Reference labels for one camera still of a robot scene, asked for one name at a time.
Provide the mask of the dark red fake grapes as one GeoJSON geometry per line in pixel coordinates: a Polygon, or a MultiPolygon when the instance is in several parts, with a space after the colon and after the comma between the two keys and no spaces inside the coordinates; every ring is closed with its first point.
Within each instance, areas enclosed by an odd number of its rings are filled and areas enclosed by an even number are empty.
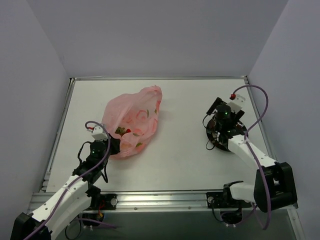
{"type": "Polygon", "coordinates": [[[211,119],[208,122],[208,128],[211,132],[220,132],[221,126],[218,122],[216,122],[214,119],[211,119]]]}

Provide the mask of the red fake cherry tomatoes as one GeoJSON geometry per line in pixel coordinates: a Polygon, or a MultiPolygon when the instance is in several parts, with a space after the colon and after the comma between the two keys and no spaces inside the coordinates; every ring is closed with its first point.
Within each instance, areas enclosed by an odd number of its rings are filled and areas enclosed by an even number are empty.
{"type": "Polygon", "coordinates": [[[120,136],[123,136],[124,134],[131,133],[132,131],[129,128],[125,127],[118,127],[115,131],[115,134],[118,134],[120,136]]]}

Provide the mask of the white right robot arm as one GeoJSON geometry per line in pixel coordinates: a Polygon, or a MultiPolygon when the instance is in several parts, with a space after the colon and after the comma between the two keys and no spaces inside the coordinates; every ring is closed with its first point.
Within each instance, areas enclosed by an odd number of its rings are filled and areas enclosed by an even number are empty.
{"type": "Polygon", "coordinates": [[[241,122],[245,98],[232,94],[230,102],[216,98],[206,112],[211,119],[205,126],[208,141],[214,148],[238,156],[254,172],[254,182],[226,183],[221,200],[227,207],[255,204],[262,212],[277,210],[298,202],[292,167],[277,162],[252,144],[241,122]]]}

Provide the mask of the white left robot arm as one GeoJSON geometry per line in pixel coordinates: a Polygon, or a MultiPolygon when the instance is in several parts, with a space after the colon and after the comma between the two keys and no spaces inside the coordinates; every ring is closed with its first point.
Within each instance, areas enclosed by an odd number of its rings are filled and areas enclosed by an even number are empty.
{"type": "Polygon", "coordinates": [[[12,240],[54,240],[82,211],[100,206],[101,190],[95,182],[105,175],[109,157],[120,152],[120,140],[94,140],[89,148],[86,160],[53,196],[31,213],[21,213],[15,219],[12,240]]]}

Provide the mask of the pink plastic bag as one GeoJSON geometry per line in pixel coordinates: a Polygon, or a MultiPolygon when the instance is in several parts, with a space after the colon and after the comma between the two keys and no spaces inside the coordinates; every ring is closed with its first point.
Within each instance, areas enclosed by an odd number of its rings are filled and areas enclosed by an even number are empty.
{"type": "Polygon", "coordinates": [[[161,88],[154,85],[138,93],[124,93],[107,103],[101,122],[113,138],[120,139],[120,152],[114,159],[129,158],[147,147],[157,131],[162,98],[161,88]],[[131,132],[115,134],[118,127],[131,132]]]}

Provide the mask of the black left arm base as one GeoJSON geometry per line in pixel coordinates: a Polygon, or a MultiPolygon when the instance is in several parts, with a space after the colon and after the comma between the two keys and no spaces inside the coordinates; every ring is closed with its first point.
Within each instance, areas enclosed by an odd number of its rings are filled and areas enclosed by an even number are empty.
{"type": "Polygon", "coordinates": [[[115,193],[103,193],[99,196],[94,196],[91,199],[91,204],[87,211],[91,213],[83,213],[82,217],[85,219],[91,219],[98,222],[102,222],[105,218],[106,210],[115,210],[118,203],[118,198],[115,193]]]}

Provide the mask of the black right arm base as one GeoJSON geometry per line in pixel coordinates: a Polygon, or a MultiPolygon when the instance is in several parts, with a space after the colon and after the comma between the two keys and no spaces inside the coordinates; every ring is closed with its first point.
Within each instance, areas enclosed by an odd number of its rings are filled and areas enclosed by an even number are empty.
{"type": "Polygon", "coordinates": [[[228,199],[222,191],[206,193],[207,207],[220,223],[236,225],[243,220],[243,204],[240,200],[228,199]]]}

